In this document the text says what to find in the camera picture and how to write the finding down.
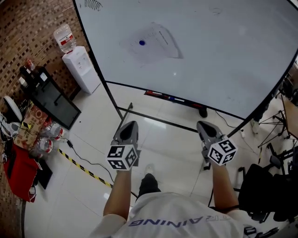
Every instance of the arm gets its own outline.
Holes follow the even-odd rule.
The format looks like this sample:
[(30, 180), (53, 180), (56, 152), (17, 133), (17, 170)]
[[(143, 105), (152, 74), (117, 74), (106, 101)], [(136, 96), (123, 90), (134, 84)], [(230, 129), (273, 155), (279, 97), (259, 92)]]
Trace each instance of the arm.
[(131, 171), (118, 171), (103, 215), (116, 214), (127, 220), (130, 206)]
[(218, 210), (224, 210), (229, 207), (239, 205), (238, 198), (234, 192), (226, 167), (219, 166), (214, 162), (211, 162), (211, 164), (213, 171), (213, 193), (215, 207)]

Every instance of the marker cube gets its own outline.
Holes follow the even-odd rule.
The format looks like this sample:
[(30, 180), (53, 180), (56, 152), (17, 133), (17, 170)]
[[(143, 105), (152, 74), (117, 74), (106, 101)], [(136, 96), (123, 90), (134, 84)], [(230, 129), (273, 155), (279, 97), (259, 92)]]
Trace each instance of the marker cube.
[(225, 139), (211, 145), (208, 158), (218, 165), (224, 165), (234, 159), (238, 148), (231, 139)]
[(111, 145), (106, 156), (107, 162), (113, 170), (130, 170), (138, 159), (133, 145)]

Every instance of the whiteboard frame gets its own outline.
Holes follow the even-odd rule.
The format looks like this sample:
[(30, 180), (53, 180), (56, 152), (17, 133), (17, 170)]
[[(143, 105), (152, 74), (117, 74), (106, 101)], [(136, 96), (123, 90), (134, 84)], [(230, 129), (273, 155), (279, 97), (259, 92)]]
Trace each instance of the whiteboard frame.
[[(289, 2), (289, 3), (290, 3), (290, 4), (291, 4), (291, 5), (298, 11), (298, 7), (297, 7), (293, 2), (291, 2), (290, 0), (287, 0), (287, 2)], [(130, 106), (129, 106), (128, 109), (121, 108), (121, 107), (119, 107), (119, 106), (116, 104), (115, 99), (114, 99), (114, 97), (113, 97), (111, 91), (109, 90), (107, 83), (117, 84), (117, 85), (126, 86), (126, 87), (131, 87), (131, 88), (135, 88), (135, 89), (139, 89), (139, 90), (145, 90), (145, 91), (147, 91), (147, 90), (151, 90), (151, 89), (140, 88), (140, 87), (136, 87), (136, 86), (132, 86), (132, 85), (126, 85), (126, 84), (121, 84), (121, 83), (116, 83), (116, 82), (106, 81), (106, 80), (105, 80), (105, 78), (104, 78), (104, 76), (103, 76), (103, 74), (102, 74), (102, 72), (101, 72), (101, 70), (100, 70), (100, 67), (99, 67), (99, 65), (98, 65), (98, 63), (97, 63), (97, 61), (96, 61), (96, 59), (95, 59), (94, 53), (93, 53), (93, 51), (92, 51), (92, 47), (91, 47), (90, 42), (89, 42), (89, 40), (88, 40), (88, 37), (87, 37), (87, 34), (86, 34), (86, 32), (85, 32), (83, 23), (82, 23), (82, 21), (81, 21), (81, 17), (80, 17), (80, 14), (79, 14), (79, 11), (78, 11), (78, 7), (77, 7), (77, 5), (76, 5), (75, 0), (73, 0), (73, 4), (74, 4), (74, 8), (75, 8), (75, 11), (76, 11), (76, 14), (77, 14), (79, 23), (80, 23), (81, 28), (82, 28), (83, 34), (84, 34), (84, 36), (85, 36), (86, 42), (87, 42), (87, 44), (88, 44), (88, 46), (89, 46), (89, 49), (90, 49), (89, 56), (90, 56), (91, 61), (92, 61), (93, 65), (94, 65), (95, 71), (97, 72), (97, 74), (98, 74), (98, 76), (99, 76), (99, 78), (100, 78), (100, 80), (101, 80), (101, 82), (102, 82), (102, 85), (104, 86), (105, 90), (107, 91), (107, 94), (108, 94), (108, 96), (109, 96), (111, 102), (113, 103), (113, 106), (115, 107), (115, 109), (116, 109), (118, 115), (120, 116), (120, 118), (121, 118), (121, 120), (122, 120), (122, 121), (121, 121), (121, 124), (119, 125), (119, 127), (121, 127), (122, 122), (123, 122), (124, 119), (125, 119), (125, 117), (123, 117), (122, 114), (121, 114), (121, 112), (120, 112), (120, 110), (122, 110), (122, 111), (125, 111), (125, 112), (126, 112), (125, 115), (126, 115), (127, 113), (132, 113), (132, 114), (136, 114), (136, 115), (143, 116), (143, 117), (147, 117), (147, 118), (150, 118), (150, 119), (153, 119), (153, 120), (161, 121), (161, 122), (163, 122), (163, 123), (166, 123), (166, 124), (169, 124), (169, 125), (172, 125), (172, 126), (176, 126), (176, 127), (180, 127), (180, 128), (182, 128), (182, 129), (186, 129), (186, 130), (193, 131), (193, 132), (196, 132), (196, 133), (197, 133), (197, 130), (195, 130), (195, 129), (193, 129), (193, 128), (189, 128), (189, 127), (181, 126), (181, 125), (179, 125), (179, 124), (171, 123), (171, 122), (168, 122), (168, 121), (165, 121), (165, 120), (160, 120), (160, 119), (158, 119), (158, 118), (154, 118), (154, 117), (151, 117), (151, 116), (142, 114), (142, 113), (138, 113), (138, 112), (132, 111), (132, 110), (130, 110)], [(271, 96), (271, 95), (278, 89), (279, 85), (280, 85), (281, 82), (284, 80), (284, 78), (286, 77), (288, 71), (290, 70), (290, 68), (291, 68), (292, 65), (294, 64), (295, 59), (297, 58), (297, 56), (298, 56), (298, 48), (297, 48), (297, 50), (296, 50), (296, 53), (295, 53), (293, 59), (291, 60), (291, 62), (290, 62), (290, 64), (289, 64), (289, 66), (287, 67), (286, 71), (285, 71), (284, 74), (282, 75), (281, 79), (280, 79), (280, 80), (278, 81), (278, 83), (274, 86), (274, 88), (269, 92), (269, 94), (265, 97), (265, 99), (259, 104), (259, 106), (258, 106), (258, 107), (257, 107), (257, 108), (256, 108), (256, 109), (255, 109), (255, 110), (254, 110), (254, 111), (253, 111), (247, 118), (245, 118), (245, 119), (244, 119), (244, 118), (241, 118), (241, 117), (239, 117), (239, 116), (237, 116), (237, 115), (233, 115), (233, 114), (231, 114), (231, 113), (229, 113), (229, 112), (225, 112), (225, 111), (222, 111), (222, 110), (219, 110), (219, 109), (210, 107), (210, 106), (208, 106), (208, 105), (204, 105), (204, 104), (197, 103), (197, 102), (192, 102), (192, 101), (189, 101), (189, 100), (186, 100), (186, 99), (183, 99), (183, 98), (179, 98), (179, 97), (176, 97), (176, 96), (173, 96), (173, 95), (169, 95), (169, 94), (167, 94), (167, 95), (169, 95), (169, 96), (171, 96), (171, 97), (174, 97), (174, 98), (177, 98), (177, 99), (181, 99), (181, 100), (190, 102), (190, 103), (193, 103), (193, 104), (198, 104), (198, 105), (204, 106), (204, 107), (206, 107), (206, 108), (215, 110), (215, 111), (217, 111), (217, 112), (222, 112), (222, 113), (224, 113), (224, 114), (227, 114), (227, 115), (230, 115), (230, 116), (232, 116), (232, 117), (235, 117), (235, 118), (238, 118), (238, 119), (243, 120), (243, 122), (240, 123), (240, 125), (238, 125), (233, 131), (231, 131), (231, 132), (227, 135), (228, 138), (229, 138), (229, 137), (233, 136), (236, 132), (238, 132), (240, 129), (242, 129), (242, 128), (243, 128), (243, 127), (244, 127), (244, 126), (245, 126), (245, 125), (246, 125), (246, 124), (247, 124), (247, 123), (248, 123), (248, 122), (249, 122), (249, 121), (256, 115), (256, 113), (257, 113), (260, 109), (262, 109), (262, 107), (266, 106), (266, 104), (268, 104), (268, 102), (271, 101), (271, 99), (272, 99), (272, 96)]]

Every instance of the paper on whiteboard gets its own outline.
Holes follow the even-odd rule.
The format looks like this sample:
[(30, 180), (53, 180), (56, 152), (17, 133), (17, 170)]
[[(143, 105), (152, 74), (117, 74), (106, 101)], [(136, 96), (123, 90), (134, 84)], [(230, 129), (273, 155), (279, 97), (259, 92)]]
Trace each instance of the paper on whiteboard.
[(120, 46), (126, 49), (137, 62), (143, 64), (179, 57), (178, 49), (168, 31), (156, 23), (136, 31), (128, 39), (121, 41)]

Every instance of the yellow and black tape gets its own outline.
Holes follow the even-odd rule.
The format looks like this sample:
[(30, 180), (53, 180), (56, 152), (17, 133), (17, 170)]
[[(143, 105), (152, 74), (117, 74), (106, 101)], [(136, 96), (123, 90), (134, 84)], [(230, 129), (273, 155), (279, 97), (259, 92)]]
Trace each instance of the yellow and black tape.
[(31, 125), (27, 124), (26, 122), (22, 122), (22, 126), (24, 126), (25, 128), (31, 129)]
[(110, 184), (109, 182), (103, 180), (102, 178), (94, 175), (92, 172), (90, 172), (89, 170), (85, 169), (82, 165), (78, 164), (77, 162), (75, 162), (72, 158), (70, 158), (66, 153), (64, 153), (62, 150), (59, 149), (59, 153), (61, 155), (63, 155), (65, 158), (67, 158), (69, 161), (71, 161), (74, 165), (76, 165), (78, 168), (82, 169), (85, 173), (89, 174), (91, 177), (101, 181), (103, 184), (105, 184), (106, 186), (112, 188), (113, 185)]

